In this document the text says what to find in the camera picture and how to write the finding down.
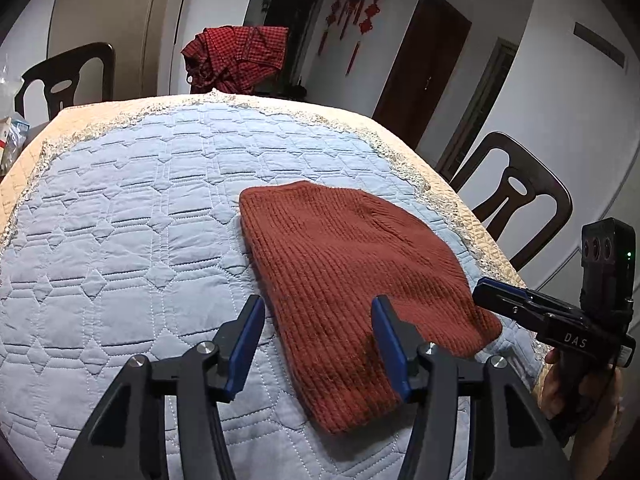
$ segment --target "ribbed knit fabric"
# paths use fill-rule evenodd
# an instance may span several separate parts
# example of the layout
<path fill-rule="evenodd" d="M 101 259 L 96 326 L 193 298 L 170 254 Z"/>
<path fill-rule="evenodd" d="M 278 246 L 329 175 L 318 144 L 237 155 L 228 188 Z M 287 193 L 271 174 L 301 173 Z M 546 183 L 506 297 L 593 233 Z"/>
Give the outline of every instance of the ribbed knit fabric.
<path fill-rule="evenodd" d="M 387 294 L 400 319 L 457 356 L 500 335 L 446 243 L 385 200 L 295 182 L 245 189 L 240 213 L 296 389 L 331 433 L 399 402 L 372 334 L 376 295 Z"/>

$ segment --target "quilted bedspread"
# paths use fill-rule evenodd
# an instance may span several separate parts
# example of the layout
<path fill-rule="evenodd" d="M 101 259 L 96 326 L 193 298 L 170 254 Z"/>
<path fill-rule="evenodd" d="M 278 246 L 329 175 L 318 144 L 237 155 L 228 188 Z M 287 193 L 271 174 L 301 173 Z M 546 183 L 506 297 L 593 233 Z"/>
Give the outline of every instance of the quilted bedspread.
<path fill-rule="evenodd" d="M 297 180 L 366 190 L 424 221 L 456 254 L 469 285 L 476 257 L 415 187 L 357 133 L 221 102 L 174 107 L 78 142 L 19 206 L 2 254 L 0 427 L 38 480 L 56 477 L 126 360 L 182 354 L 211 338 L 259 292 L 238 195 Z M 530 335 L 504 321 L 480 352 L 505 355 L 533 386 Z M 181 478 L 175 399 L 166 448 Z M 413 411 L 350 434 L 309 420 L 267 318 L 244 390 L 220 405 L 239 480 L 395 479 Z M 463 478 L 468 401 L 460 399 L 451 478 Z"/>

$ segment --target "checkered cloth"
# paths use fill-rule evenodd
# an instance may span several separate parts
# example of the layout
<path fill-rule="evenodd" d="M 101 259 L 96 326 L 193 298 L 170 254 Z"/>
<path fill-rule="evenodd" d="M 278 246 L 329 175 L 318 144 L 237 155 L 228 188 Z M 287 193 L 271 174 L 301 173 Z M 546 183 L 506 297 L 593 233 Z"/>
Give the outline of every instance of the checkered cloth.
<path fill-rule="evenodd" d="M 286 27 L 205 28 L 182 50 L 191 93 L 216 88 L 250 94 L 256 84 L 282 70 L 288 31 Z"/>

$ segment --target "wooden chair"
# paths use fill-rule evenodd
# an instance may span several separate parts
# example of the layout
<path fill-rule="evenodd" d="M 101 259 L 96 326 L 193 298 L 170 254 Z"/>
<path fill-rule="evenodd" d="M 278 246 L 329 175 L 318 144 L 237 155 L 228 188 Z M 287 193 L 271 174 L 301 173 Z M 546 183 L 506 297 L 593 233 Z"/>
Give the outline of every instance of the wooden chair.
<path fill-rule="evenodd" d="M 89 43 L 62 54 L 50 57 L 32 66 L 24 73 L 24 84 L 15 97 L 15 111 L 24 117 L 24 93 L 34 81 L 44 83 L 44 97 L 49 108 L 49 119 L 52 120 L 62 108 L 74 105 L 74 95 L 80 81 L 80 69 L 94 58 L 102 61 L 102 100 L 113 99 L 113 73 L 115 70 L 115 54 L 109 43 Z M 58 91 L 51 89 L 63 81 L 70 81 L 71 85 Z"/>
<path fill-rule="evenodd" d="M 498 240 L 509 218 L 516 210 L 533 202 L 538 195 L 550 195 L 556 200 L 556 213 L 553 218 L 511 259 L 511 265 L 516 270 L 520 270 L 567 223 L 574 210 L 574 205 L 567 188 L 551 173 L 549 168 L 537 160 L 529 150 L 516 142 L 516 140 L 501 132 L 488 134 L 480 142 L 480 145 L 469 157 L 466 164 L 453 177 L 450 185 L 455 192 L 460 191 L 472 173 L 494 148 L 503 150 L 509 155 L 509 165 L 502 173 L 498 189 L 473 210 L 474 215 L 478 217 L 479 221 L 483 222 L 500 208 L 500 205 L 507 199 L 507 202 L 500 208 L 500 211 L 487 227 L 487 231 L 489 231 L 494 240 Z M 526 188 L 527 193 L 523 195 L 516 190 L 509 183 L 510 177 L 519 180 Z"/>

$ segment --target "silver bolt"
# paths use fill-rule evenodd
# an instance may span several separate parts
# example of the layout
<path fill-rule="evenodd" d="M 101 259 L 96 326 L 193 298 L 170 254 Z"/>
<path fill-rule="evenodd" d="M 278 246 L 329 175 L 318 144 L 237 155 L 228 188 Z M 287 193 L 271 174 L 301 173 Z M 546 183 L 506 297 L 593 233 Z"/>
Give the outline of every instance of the silver bolt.
<path fill-rule="evenodd" d="M 507 359 L 501 355 L 492 355 L 489 359 L 491 366 L 494 368 L 504 368 L 507 365 Z"/>
<path fill-rule="evenodd" d="M 216 345 L 213 341 L 203 341 L 198 345 L 198 352 L 201 354 L 210 354 L 216 349 Z"/>
<path fill-rule="evenodd" d="M 134 368 L 140 368 L 145 363 L 145 357 L 143 355 L 134 355 L 129 358 L 127 364 Z"/>
<path fill-rule="evenodd" d="M 430 342 L 430 343 L 427 343 L 422 348 L 422 355 L 433 355 L 437 351 L 438 351 L 438 345 L 436 345 L 436 343 Z"/>

